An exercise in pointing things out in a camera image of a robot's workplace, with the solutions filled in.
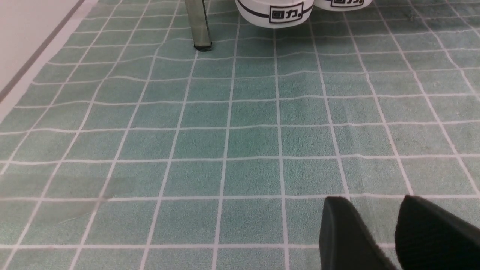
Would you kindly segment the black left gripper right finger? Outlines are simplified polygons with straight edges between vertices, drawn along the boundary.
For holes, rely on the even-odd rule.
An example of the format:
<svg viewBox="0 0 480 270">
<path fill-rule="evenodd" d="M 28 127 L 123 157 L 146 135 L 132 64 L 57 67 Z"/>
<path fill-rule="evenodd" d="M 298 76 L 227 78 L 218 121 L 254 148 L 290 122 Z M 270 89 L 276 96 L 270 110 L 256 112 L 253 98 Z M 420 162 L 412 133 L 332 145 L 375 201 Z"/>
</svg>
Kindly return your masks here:
<svg viewBox="0 0 480 270">
<path fill-rule="evenodd" d="M 406 195 L 394 233 L 403 270 L 478 270 L 478 227 L 419 196 Z"/>
</svg>

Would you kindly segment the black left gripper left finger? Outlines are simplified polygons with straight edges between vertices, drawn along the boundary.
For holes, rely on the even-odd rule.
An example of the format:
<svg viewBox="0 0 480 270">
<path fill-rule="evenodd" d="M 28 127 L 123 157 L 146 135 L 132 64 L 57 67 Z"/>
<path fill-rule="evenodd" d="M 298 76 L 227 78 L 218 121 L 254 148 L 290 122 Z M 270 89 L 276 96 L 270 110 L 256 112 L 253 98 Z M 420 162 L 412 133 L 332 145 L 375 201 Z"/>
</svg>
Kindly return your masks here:
<svg viewBox="0 0 480 270">
<path fill-rule="evenodd" d="M 396 270 L 374 241 L 357 209 L 346 198 L 324 200 L 319 230 L 322 270 Z"/>
</svg>

